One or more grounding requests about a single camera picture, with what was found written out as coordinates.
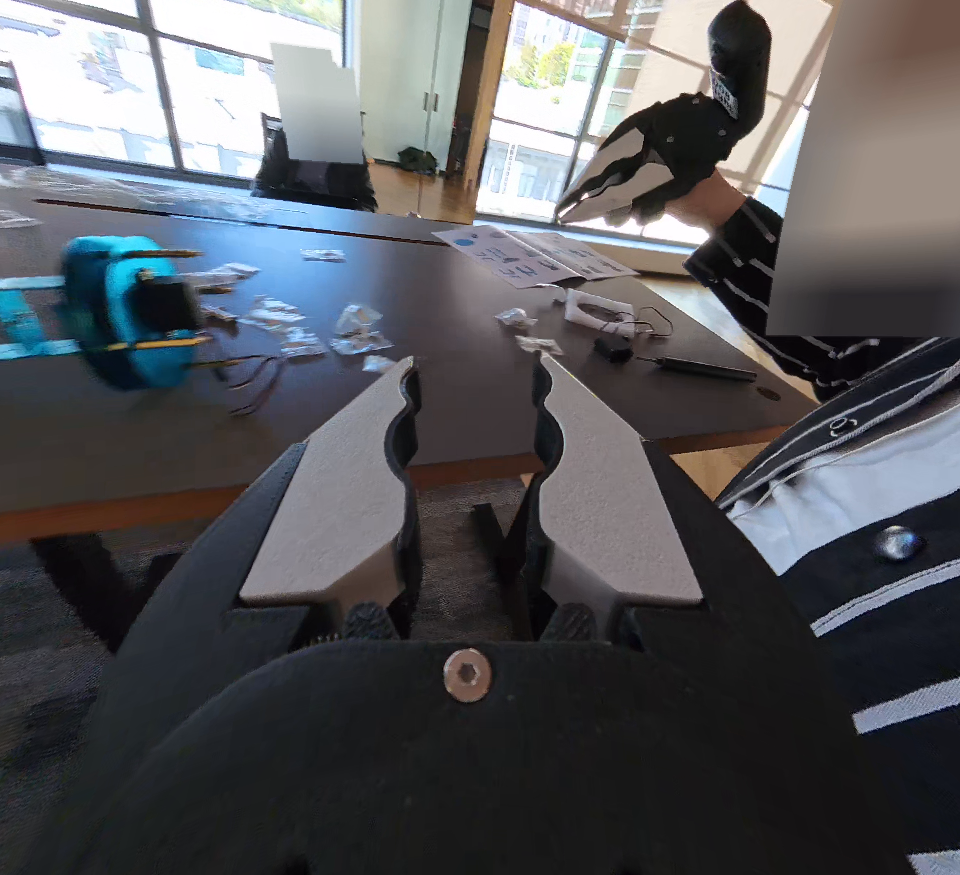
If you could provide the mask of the blue metal toy robot arm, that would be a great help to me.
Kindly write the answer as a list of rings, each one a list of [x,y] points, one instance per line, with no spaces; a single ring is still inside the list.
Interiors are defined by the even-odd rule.
[[[180,387],[210,337],[177,261],[201,256],[143,235],[71,240],[57,275],[2,279],[2,363],[77,357],[111,389]]]

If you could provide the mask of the person's white shirt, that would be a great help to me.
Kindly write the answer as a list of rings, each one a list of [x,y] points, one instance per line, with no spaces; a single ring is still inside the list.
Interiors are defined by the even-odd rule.
[[[916,408],[804,461],[728,511],[782,576],[809,553],[959,488],[959,406]]]

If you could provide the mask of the black screwdriver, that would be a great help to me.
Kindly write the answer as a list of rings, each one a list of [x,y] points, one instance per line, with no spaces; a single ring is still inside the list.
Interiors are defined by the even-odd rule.
[[[715,379],[748,385],[754,384],[758,379],[758,374],[749,370],[720,366],[710,363],[702,363],[677,357],[650,357],[635,355],[633,359],[648,365],[654,365],[660,370],[684,376]]]

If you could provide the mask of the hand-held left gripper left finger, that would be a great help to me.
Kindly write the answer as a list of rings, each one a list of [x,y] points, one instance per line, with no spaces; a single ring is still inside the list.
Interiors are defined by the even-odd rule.
[[[418,365],[407,356],[314,431],[240,590],[254,607],[375,603],[407,621],[423,579]]]

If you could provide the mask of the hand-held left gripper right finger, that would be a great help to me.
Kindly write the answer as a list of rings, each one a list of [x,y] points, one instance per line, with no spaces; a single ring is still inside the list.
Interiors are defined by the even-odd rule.
[[[561,365],[534,365],[529,594],[584,605],[599,629],[634,606],[695,608],[701,586],[643,438]]]

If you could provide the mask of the white foam frame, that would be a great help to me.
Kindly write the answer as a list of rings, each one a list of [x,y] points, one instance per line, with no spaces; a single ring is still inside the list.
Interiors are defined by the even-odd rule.
[[[631,304],[617,302],[579,289],[565,293],[564,319],[600,333],[625,333],[630,336],[638,325]]]

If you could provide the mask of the printed instruction sheet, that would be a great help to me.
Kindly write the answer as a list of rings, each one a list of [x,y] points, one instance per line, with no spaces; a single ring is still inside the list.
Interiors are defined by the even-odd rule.
[[[635,270],[590,245],[557,233],[513,232],[494,225],[456,226],[434,236],[519,290],[633,277]]]

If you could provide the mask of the person's right forearm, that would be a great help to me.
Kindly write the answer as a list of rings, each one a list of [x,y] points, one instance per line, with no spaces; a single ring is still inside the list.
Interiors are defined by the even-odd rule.
[[[766,336],[773,274],[783,219],[754,198],[711,233],[683,268],[727,310],[752,342],[787,376],[808,384],[816,400],[830,393],[815,369],[827,352],[799,340],[769,341]]]

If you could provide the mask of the wooden post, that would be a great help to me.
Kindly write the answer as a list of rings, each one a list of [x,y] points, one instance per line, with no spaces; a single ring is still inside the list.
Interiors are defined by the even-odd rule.
[[[463,187],[472,220],[476,216],[478,190],[493,127],[515,2],[516,0],[493,0],[491,7],[477,101],[463,170]]]

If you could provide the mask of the large clear plastic wrap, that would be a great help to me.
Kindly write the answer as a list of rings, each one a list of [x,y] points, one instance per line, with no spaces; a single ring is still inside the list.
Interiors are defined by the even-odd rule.
[[[3,164],[1,186],[4,196],[19,193],[43,204],[217,221],[267,222],[271,217],[265,201],[230,190],[125,181],[35,165]]]

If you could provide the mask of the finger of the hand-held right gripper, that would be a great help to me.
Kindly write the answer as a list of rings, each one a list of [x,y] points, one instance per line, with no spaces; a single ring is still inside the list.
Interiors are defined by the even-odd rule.
[[[580,224],[610,215],[630,217],[634,202],[670,184],[674,175],[664,164],[643,164],[630,178],[608,183],[594,193],[584,193],[566,207],[558,207],[560,224]]]
[[[652,143],[642,131],[629,131],[606,142],[559,198],[557,207],[567,207],[583,194],[599,192],[610,179],[616,183],[630,178],[646,165],[651,151]]]

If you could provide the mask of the dark desk with wooden edge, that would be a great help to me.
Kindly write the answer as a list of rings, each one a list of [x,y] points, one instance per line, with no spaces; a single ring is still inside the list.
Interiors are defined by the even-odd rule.
[[[346,306],[370,306],[392,343],[387,358],[413,357],[418,367],[418,487],[537,469],[534,358],[497,320],[513,308],[536,318],[540,338],[558,342],[565,368],[671,455],[769,442],[814,407],[638,279],[603,281],[594,292],[672,323],[669,337],[636,343],[642,355],[746,369],[757,382],[686,377],[643,360],[609,364],[594,353],[594,332],[566,322],[556,290],[516,289],[442,242],[41,204],[11,187],[2,188],[2,207],[39,221],[2,230],[3,277],[53,275],[63,247],[80,236],[140,235],[201,252],[186,271],[257,268],[216,299],[239,317],[258,296],[272,298],[298,308],[304,328],[329,343]],[[220,493],[254,482],[378,379],[362,365],[337,353],[294,359],[268,401],[239,417],[232,408],[258,389],[229,392],[208,369],[191,370],[176,389],[121,393],[78,356],[3,363],[2,539],[105,532],[120,526],[120,512],[144,525],[154,497],[172,498],[163,521],[216,514],[230,503]]]

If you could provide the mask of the white cabinet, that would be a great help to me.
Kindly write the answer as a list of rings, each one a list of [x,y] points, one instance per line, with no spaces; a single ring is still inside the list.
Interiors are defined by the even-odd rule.
[[[447,169],[474,0],[361,0],[360,99],[367,156],[405,149]]]

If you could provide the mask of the large glass window wall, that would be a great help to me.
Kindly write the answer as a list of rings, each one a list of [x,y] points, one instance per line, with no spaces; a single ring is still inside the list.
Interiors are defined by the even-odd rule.
[[[252,178],[278,117],[274,43],[345,59],[345,0],[1,0],[43,155]]]
[[[711,92],[707,29],[737,0],[516,0],[478,183],[477,211],[549,222],[600,144],[628,116]],[[778,214],[841,0],[742,0],[773,35],[759,125],[719,165]]]

